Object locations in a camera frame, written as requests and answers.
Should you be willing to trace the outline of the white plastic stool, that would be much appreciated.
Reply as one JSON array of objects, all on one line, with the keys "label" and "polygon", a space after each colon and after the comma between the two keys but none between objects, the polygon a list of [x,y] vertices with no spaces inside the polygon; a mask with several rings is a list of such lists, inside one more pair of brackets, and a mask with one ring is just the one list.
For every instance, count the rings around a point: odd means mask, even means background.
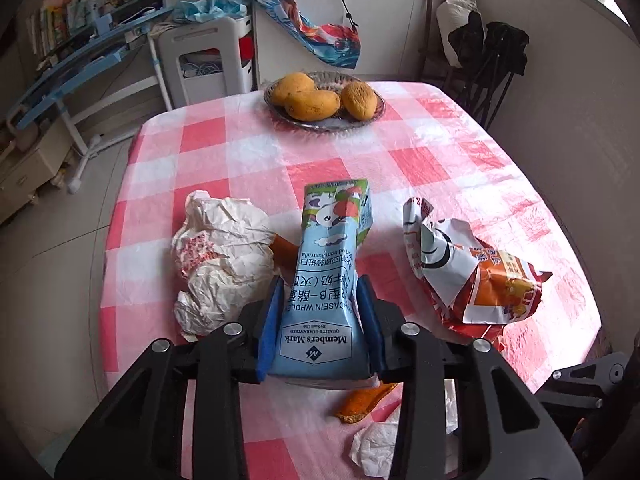
[{"label": "white plastic stool", "polygon": [[175,107],[254,88],[253,24],[249,16],[181,25],[157,39],[165,84]]}]

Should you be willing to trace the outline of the yellow mango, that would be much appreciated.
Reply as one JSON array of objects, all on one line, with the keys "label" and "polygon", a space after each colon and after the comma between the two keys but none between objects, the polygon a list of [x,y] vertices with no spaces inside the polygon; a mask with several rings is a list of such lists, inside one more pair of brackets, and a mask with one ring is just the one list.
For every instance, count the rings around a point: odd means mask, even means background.
[{"label": "yellow mango", "polygon": [[305,73],[290,73],[281,78],[271,90],[271,103],[283,106],[286,99],[299,92],[314,90],[316,83]]},{"label": "yellow mango", "polygon": [[320,122],[336,114],[340,107],[337,93],[321,89],[291,94],[284,102],[288,116],[300,122]]},{"label": "yellow mango", "polygon": [[342,104],[353,118],[366,122],[378,108],[378,95],[363,81],[352,81],[341,92]]}]

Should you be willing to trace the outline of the colourful hanging bag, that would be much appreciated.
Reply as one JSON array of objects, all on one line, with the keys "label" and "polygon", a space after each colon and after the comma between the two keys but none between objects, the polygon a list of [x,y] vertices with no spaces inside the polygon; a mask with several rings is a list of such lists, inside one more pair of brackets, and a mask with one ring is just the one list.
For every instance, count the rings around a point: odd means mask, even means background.
[{"label": "colourful hanging bag", "polygon": [[361,44],[358,24],[349,11],[346,0],[340,0],[347,25],[314,24],[300,12],[297,0],[252,0],[288,36],[299,42],[318,60],[333,67],[354,70],[360,58]]}]

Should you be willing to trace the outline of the dark fruit plate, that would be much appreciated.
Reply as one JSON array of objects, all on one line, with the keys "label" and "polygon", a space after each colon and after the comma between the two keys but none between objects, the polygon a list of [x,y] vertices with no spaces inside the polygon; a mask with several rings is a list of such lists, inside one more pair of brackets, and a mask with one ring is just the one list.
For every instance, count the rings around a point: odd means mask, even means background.
[{"label": "dark fruit plate", "polygon": [[357,129],[385,113],[382,96],[370,84],[337,72],[290,73],[262,95],[274,116],[309,131]]}]

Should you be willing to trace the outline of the left yellow mango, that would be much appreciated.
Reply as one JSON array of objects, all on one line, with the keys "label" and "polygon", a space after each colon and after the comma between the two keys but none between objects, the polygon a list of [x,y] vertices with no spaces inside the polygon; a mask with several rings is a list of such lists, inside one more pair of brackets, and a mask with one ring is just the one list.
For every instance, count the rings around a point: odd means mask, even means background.
[{"label": "left yellow mango", "polygon": [[320,122],[336,114],[340,107],[337,93],[321,89],[291,94],[284,102],[288,116],[300,122]]}]

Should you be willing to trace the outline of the blue white study desk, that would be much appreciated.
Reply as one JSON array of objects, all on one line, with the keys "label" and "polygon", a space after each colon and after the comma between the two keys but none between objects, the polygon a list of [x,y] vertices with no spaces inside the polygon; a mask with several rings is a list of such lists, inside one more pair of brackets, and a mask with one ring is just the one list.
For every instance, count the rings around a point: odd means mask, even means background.
[{"label": "blue white study desk", "polygon": [[[160,89],[166,110],[172,110],[171,99],[160,66],[156,45],[152,37],[153,27],[171,14],[172,7],[166,0],[130,0],[111,14],[105,14],[92,26],[94,36],[63,61],[45,70],[42,76],[23,94],[6,116],[6,126],[17,139],[27,129],[54,108],[73,144],[80,154],[79,165],[70,179],[70,192],[81,186],[82,174],[90,158],[129,138],[126,134],[105,140],[94,136],[85,141],[77,125],[107,107],[134,96],[146,89]],[[107,72],[134,55],[134,51],[147,46],[154,70],[152,76],[135,81],[72,116],[64,103],[66,96],[79,90],[84,84]]]}]

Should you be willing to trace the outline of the light blue plastic bag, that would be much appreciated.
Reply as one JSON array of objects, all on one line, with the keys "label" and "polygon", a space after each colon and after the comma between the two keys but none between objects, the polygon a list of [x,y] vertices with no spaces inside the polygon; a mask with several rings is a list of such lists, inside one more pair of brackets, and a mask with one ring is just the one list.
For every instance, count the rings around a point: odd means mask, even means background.
[{"label": "light blue plastic bag", "polygon": [[245,18],[247,0],[181,0],[171,13],[171,21],[178,24],[203,24],[220,18]]}]

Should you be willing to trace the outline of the right yellow mango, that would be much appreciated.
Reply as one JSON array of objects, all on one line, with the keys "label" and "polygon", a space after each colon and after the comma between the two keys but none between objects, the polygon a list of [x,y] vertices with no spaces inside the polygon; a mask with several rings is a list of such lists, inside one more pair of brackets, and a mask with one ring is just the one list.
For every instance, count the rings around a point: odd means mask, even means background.
[{"label": "right yellow mango", "polygon": [[363,81],[352,81],[341,92],[342,104],[353,118],[366,122],[378,108],[378,95]]}]

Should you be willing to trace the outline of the pink white checkered tablecloth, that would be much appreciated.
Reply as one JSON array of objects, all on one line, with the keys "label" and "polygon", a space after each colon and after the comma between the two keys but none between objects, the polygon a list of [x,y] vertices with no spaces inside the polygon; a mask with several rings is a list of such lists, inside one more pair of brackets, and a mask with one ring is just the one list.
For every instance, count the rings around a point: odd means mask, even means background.
[{"label": "pink white checkered tablecloth", "polygon": [[346,136],[255,92],[149,120],[107,237],[90,479],[578,479],[541,401],[600,326],[518,166],[427,84]]}]

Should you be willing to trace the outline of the wooden chair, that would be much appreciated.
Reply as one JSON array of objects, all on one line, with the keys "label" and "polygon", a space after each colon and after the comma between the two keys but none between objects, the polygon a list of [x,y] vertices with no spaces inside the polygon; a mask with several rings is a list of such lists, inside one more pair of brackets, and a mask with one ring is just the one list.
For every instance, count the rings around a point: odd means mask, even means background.
[{"label": "wooden chair", "polygon": [[[436,8],[445,1],[448,0],[425,0],[424,31],[418,50],[418,68],[416,69],[416,76],[414,76],[416,81],[431,79],[446,82],[452,71],[446,55],[444,55],[436,18]],[[426,73],[427,67],[436,67],[438,70],[442,70],[445,75],[428,76]]]}]

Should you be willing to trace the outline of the row of books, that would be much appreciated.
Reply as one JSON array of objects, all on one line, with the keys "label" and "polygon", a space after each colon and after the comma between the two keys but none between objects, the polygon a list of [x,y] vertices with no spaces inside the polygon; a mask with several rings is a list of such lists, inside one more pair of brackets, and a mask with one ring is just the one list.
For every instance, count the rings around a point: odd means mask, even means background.
[{"label": "row of books", "polygon": [[44,0],[40,9],[26,18],[32,52],[44,58],[86,32],[98,15],[96,0]]}]

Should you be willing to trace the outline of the white paper bag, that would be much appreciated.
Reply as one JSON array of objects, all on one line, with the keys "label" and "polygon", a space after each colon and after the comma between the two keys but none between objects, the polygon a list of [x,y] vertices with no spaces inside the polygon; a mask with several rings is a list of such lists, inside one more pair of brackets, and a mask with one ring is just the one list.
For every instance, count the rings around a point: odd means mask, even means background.
[{"label": "white paper bag", "polygon": [[188,341],[235,321],[262,298],[276,273],[268,214],[246,198],[188,195],[186,220],[171,241],[171,257],[186,289],[174,315]]}]

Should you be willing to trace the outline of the white TV cabinet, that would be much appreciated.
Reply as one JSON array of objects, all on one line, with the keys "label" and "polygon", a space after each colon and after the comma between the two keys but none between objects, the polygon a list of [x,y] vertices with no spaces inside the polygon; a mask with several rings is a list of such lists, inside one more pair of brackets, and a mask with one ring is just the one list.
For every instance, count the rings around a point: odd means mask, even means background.
[{"label": "white TV cabinet", "polygon": [[26,152],[12,151],[1,162],[1,221],[31,202],[41,185],[57,174],[72,149],[73,139],[62,118]]}]

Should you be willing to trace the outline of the white plastic bag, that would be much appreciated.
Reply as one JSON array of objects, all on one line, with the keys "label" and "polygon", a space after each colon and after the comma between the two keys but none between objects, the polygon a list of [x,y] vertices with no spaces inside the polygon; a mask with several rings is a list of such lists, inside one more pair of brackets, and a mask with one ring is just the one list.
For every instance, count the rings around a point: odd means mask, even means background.
[{"label": "white plastic bag", "polygon": [[[458,410],[456,383],[453,379],[444,380],[446,410],[446,462],[445,474],[451,476],[458,471],[458,438],[454,432],[458,429]],[[349,458],[370,478],[390,478],[390,467],[394,458],[394,449],[398,435],[400,406],[382,422],[371,422],[352,437],[348,452]]]}]

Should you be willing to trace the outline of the white sack on chair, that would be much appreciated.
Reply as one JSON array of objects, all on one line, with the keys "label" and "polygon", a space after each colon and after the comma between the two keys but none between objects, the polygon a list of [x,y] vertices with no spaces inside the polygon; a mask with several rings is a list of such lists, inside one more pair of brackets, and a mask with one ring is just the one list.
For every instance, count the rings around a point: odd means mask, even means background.
[{"label": "white sack on chair", "polygon": [[461,68],[457,52],[452,46],[449,35],[455,30],[469,24],[472,12],[477,12],[476,0],[445,0],[436,9],[436,20],[442,38],[442,50],[444,50],[449,65],[453,68]]}]

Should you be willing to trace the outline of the red orange snack bag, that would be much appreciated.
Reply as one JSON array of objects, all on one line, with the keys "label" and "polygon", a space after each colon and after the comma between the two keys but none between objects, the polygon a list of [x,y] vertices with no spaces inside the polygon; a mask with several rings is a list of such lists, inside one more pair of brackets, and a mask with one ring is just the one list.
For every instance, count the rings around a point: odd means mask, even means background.
[{"label": "red orange snack bag", "polygon": [[530,318],[552,277],[526,260],[477,238],[469,222],[434,220],[421,197],[402,206],[402,230],[410,268],[430,298],[442,326],[466,338],[506,348],[504,328]]}]

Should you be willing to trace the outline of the blue milk carton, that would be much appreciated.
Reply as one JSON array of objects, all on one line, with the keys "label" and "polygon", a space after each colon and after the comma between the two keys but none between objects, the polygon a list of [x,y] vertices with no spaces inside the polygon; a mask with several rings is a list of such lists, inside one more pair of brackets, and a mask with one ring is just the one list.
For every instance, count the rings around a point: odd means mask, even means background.
[{"label": "blue milk carton", "polygon": [[356,255],[373,223],[366,179],[305,186],[291,295],[270,374],[304,382],[370,377],[355,299]]}]

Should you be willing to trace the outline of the orange peel piece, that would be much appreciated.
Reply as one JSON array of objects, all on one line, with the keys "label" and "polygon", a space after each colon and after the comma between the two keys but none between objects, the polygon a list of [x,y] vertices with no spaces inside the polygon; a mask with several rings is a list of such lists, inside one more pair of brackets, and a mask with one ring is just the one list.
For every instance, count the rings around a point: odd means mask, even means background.
[{"label": "orange peel piece", "polygon": [[334,412],[334,416],[343,424],[356,424],[365,419],[386,396],[398,386],[397,382],[390,382],[376,388],[352,390],[342,404]]}]

